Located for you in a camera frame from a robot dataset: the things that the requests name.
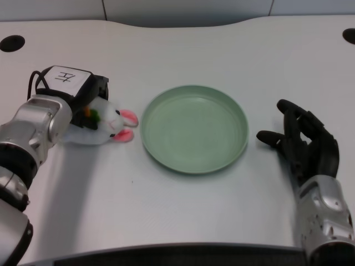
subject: green plate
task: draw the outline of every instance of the green plate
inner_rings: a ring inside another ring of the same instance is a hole
[[[243,110],[228,95],[187,85],[163,92],[148,105],[140,133],[147,151],[166,167],[209,173],[241,155],[249,127]]]

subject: black hole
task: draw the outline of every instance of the black hole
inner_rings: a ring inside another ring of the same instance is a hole
[[[343,38],[352,44],[355,44],[355,29],[346,29],[343,31]]]
[[[20,35],[6,37],[0,42],[0,50],[3,52],[15,52],[24,46],[24,38]]]

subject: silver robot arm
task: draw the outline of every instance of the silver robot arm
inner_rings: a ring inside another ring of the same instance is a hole
[[[355,265],[351,214],[336,180],[338,143],[311,112],[287,100],[277,107],[285,134],[260,131],[257,138],[285,158],[297,183],[295,241],[311,266]],[[301,133],[311,142],[303,141]]]
[[[35,75],[39,78],[31,97]],[[48,150],[70,123],[98,128],[84,115],[84,108],[97,96],[108,100],[104,76],[56,65],[34,71],[28,101],[0,126],[0,266],[17,265],[32,239],[33,227],[22,212],[30,203],[28,189]]]
[[[28,189],[71,119],[63,99],[35,95],[0,127],[0,265],[17,265],[29,246]]]

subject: white plush rabbit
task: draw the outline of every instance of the white plush rabbit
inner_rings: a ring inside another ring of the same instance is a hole
[[[97,130],[70,124],[62,137],[63,142],[85,145],[100,145],[109,140],[128,142],[134,134],[124,126],[138,125],[138,118],[132,111],[117,110],[112,103],[100,97],[96,97],[85,109],[85,116],[97,122]]]

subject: table surface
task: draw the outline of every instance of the table surface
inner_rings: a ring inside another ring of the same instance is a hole
[[[311,110],[339,143],[338,171],[355,214],[355,16],[266,17],[211,28],[150,29],[104,21],[0,23],[0,123],[25,102],[34,70],[63,65],[110,79],[110,100],[141,117],[158,93],[217,88],[244,109],[249,143],[231,167],[184,176],[155,163],[139,129],[127,144],[57,145],[29,190],[34,237],[21,263],[135,245],[228,242],[293,246],[287,169],[256,138],[283,131],[280,99]]]

